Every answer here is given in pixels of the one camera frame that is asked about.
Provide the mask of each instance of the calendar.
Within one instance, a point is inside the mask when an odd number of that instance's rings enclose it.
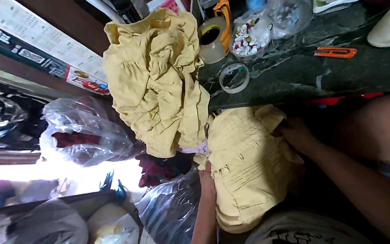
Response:
[[[102,57],[14,0],[0,0],[0,29],[106,83]]]

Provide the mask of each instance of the yellow cloth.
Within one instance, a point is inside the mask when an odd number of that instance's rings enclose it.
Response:
[[[303,172],[303,160],[283,137],[271,133],[285,118],[272,105],[232,108],[209,128],[211,175],[217,191],[217,219],[230,233],[255,227],[264,213],[284,200],[287,188]],[[207,157],[196,155],[198,169]]]
[[[157,9],[133,24],[108,23],[104,70],[113,108],[159,158],[205,139],[209,93],[198,83],[197,22]]]

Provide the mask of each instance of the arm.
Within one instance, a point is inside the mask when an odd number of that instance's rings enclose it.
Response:
[[[311,158],[372,225],[390,239],[390,178],[324,145],[301,119],[280,128],[285,139]]]
[[[211,164],[199,172],[201,199],[199,200],[192,244],[216,244],[216,188],[210,175]]]

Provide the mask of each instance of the grey t-shirt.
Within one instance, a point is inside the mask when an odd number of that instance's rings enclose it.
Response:
[[[371,244],[366,237],[332,218],[303,211],[276,213],[245,244]]]

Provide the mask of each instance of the orange plastic clip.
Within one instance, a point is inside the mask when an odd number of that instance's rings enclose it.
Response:
[[[317,47],[314,56],[332,57],[332,58],[353,58],[358,50],[356,48],[346,47]]]
[[[222,36],[220,38],[220,41],[224,46],[225,53],[228,54],[228,45],[230,43],[230,38],[232,34],[231,23],[233,21],[231,16],[230,3],[228,2],[228,0],[218,0],[218,3],[216,4],[216,6],[213,7],[213,10],[215,17],[218,17],[218,14],[222,13],[222,15],[225,17],[225,21],[227,22],[225,30],[222,30]]]

